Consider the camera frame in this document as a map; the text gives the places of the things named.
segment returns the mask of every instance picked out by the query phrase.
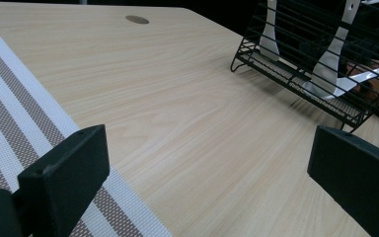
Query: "wood grain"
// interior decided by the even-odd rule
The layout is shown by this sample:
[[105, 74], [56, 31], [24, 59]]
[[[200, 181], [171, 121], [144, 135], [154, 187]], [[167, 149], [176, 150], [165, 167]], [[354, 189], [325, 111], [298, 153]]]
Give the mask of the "wood grain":
[[[128, 15], [147, 19], [134, 24]], [[0, 3], [0, 36], [175, 236], [368, 236], [306, 169], [329, 115], [230, 71], [241, 36], [181, 8]], [[356, 135], [379, 146], [379, 119]]]

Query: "wire dish rack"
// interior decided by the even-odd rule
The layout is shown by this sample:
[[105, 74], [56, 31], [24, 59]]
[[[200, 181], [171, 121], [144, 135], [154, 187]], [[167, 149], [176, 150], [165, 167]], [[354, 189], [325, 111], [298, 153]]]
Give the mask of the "wire dish rack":
[[278, 0], [275, 9], [269, 1], [276, 2], [259, 2], [231, 71], [250, 66], [339, 119], [342, 128], [359, 128], [379, 111], [379, 8], [359, 4], [349, 24], [342, 21], [345, 1], [331, 10], [306, 0]]

